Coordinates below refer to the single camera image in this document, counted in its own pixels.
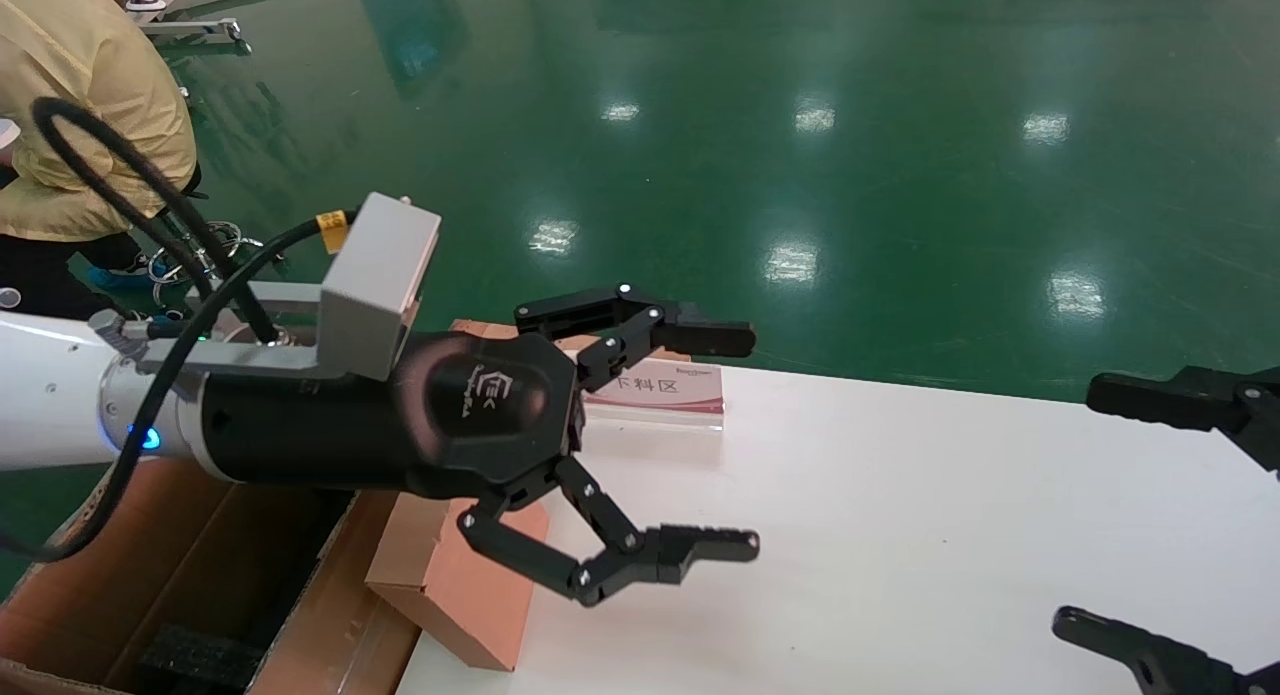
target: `cardboard box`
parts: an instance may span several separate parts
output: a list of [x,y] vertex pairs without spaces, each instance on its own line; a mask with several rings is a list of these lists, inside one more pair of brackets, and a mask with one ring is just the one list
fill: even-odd
[[230,485],[196,462],[142,463],[101,536],[33,566],[0,608],[0,692],[170,692],[184,676],[141,660],[178,627],[260,643],[268,657],[250,695],[387,695],[417,641],[364,585],[394,503],[394,493]]
[[[365,582],[467,666],[509,672],[534,584],[476,554],[462,538],[457,521],[474,503],[401,495]],[[547,539],[540,503],[502,521]]]

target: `gray box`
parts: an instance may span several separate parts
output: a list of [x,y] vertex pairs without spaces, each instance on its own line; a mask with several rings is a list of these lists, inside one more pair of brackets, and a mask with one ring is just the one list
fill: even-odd
[[320,367],[387,380],[417,316],[440,216],[371,193],[320,284]]

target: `white robotic arm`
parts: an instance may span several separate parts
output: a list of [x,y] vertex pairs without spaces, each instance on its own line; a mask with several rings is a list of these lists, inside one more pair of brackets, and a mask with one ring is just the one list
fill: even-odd
[[[0,353],[8,362],[0,470],[115,459],[151,376],[140,375],[86,323],[58,317],[0,311]],[[143,444],[146,454],[193,454],[180,422],[191,408],[170,390]]]

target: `blue led light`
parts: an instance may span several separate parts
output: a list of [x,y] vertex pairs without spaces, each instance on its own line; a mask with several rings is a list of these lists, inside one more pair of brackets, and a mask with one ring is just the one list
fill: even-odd
[[[133,431],[133,426],[131,425],[129,426],[129,433],[132,433],[132,431]],[[155,451],[159,447],[160,447],[160,434],[156,433],[155,427],[148,427],[147,429],[147,439],[142,440],[142,449],[143,451]]]

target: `yellow cable label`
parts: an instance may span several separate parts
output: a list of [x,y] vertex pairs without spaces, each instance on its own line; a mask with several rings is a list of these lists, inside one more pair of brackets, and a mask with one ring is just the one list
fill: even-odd
[[324,250],[337,253],[342,244],[347,242],[347,216],[339,209],[333,212],[316,215],[320,224],[320,239],[324,241]]

